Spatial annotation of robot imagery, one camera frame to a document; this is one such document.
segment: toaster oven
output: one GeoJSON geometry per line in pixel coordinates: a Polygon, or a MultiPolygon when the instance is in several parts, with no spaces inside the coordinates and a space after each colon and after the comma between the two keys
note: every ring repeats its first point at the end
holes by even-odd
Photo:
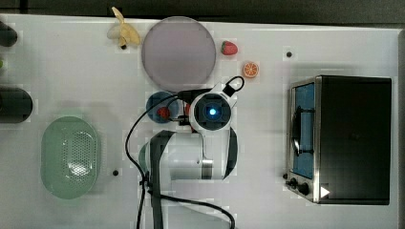
{"type": "Polygon", "coordinates": [[[320,204],[390,201],[390,78],[318,75],[289,93],[290,191],[320,204]]]}

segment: oven door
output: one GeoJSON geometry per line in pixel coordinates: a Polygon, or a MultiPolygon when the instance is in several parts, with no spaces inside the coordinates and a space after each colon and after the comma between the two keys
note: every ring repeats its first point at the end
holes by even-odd
{"type": "Polygon", "coordinates": [[[289,102],[289,162],[288,188],[292,192],[317,202],[319,197],[317,152],[318,92],[321,77],[314,77],[291,86],[289,102]]]}

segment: blue light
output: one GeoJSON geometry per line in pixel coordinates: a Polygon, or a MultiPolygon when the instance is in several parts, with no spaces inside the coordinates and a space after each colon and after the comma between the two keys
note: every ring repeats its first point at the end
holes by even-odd
{"type": "Polygon", "coordinates": [[[215,115],[216,113],[217,113],[217,111],[215,109],[210,109],[209,110],[210,115],[215,115]]]}

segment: oven knob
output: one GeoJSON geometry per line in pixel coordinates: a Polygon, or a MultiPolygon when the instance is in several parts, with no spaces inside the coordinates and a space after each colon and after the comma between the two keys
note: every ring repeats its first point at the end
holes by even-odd
{"type": "Polygon", "coordinates": [[[295,178],[292,178],[290,181],[286,181],[286,185],[289,185],[291,189],[295,189],[297,187],[298,181],[295,178]]]}
{"type": "Polygon", "coordinates": [[[297,186],[298,192],[302,193],[304,196],[309,194],[309,187],[307,183],[302,183],[297,186]]]}

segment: dark floor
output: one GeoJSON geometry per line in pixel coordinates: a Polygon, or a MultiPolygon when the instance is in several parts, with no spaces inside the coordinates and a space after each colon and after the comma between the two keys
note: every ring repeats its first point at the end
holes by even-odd
{"type": "Polygon", "coordinates": [[[0,12],[402,28],[405,0],[0,0],[0,12]]]}

